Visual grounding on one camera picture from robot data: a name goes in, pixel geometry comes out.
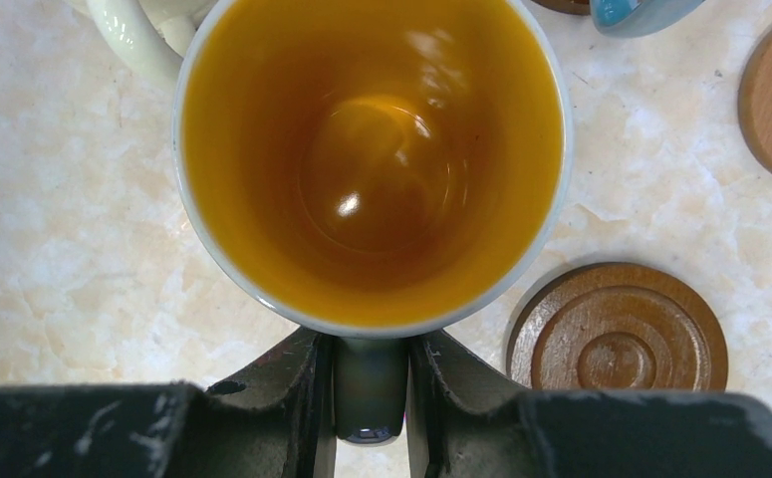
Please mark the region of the floral mug yellow inside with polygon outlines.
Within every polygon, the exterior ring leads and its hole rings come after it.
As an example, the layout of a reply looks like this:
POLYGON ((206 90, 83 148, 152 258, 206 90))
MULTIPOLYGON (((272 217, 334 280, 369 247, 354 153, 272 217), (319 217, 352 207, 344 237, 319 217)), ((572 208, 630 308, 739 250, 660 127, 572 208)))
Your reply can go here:
POLYGON ((509 289, 572 167, 561 70, 520 1, 221 1, 176 86, 173 158, 207 252, 338 338, 336 432, 404 417, 405 339, 509 289))

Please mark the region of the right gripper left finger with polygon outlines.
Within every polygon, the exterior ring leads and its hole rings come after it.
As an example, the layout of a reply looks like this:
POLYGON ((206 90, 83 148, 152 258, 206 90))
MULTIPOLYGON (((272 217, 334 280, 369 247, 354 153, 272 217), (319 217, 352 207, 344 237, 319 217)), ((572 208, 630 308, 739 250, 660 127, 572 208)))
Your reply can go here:
POLYGON ((188 381, 0 386, 0 477, 325 477, 333 340, 299 329, 188 381))

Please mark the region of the blue butterfly mug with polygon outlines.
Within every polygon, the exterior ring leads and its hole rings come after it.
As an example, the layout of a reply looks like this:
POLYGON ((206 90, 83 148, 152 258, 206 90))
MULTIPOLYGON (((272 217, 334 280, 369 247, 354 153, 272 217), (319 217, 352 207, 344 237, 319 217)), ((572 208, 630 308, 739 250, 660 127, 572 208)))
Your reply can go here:
POLYGON ((597 30, 614 38, 638 38, 659 32, 695 10, 704 0, 592 0, 597 30))

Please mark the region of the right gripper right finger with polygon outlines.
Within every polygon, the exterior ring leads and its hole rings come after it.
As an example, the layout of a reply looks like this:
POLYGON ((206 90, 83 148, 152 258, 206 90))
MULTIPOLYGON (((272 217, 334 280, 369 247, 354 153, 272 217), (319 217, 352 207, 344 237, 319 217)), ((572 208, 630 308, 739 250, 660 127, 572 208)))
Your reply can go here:
POLYGON ((414 477, 772 477, 772 411, 750 396, 529 389, 444 332, 408 354, 414 477))

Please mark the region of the cream ribbed mug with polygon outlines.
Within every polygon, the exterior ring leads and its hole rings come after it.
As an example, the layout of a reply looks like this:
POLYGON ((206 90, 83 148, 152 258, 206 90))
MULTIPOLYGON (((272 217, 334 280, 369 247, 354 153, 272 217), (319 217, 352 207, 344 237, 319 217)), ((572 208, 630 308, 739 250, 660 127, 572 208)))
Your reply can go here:
POLYGON ((191 41, 214 0, 68 0, 94 21, 132 71, 173 91, 191 41))

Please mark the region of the dark wooden coaster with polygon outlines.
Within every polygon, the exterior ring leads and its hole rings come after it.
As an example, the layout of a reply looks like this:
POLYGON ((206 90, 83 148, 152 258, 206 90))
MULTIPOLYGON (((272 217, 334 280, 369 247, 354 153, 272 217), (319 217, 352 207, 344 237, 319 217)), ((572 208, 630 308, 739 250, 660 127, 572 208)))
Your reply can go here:
POLYGON ((533 389, 725 389, 728 351, 712 309, 658 269, 604 262, 565 272, 525 302, 505 369, 533 389))
POLYGON ((579 16, 589 16, 591 14, 589 0, 533 0, 533 2, 564 14, 579 16))

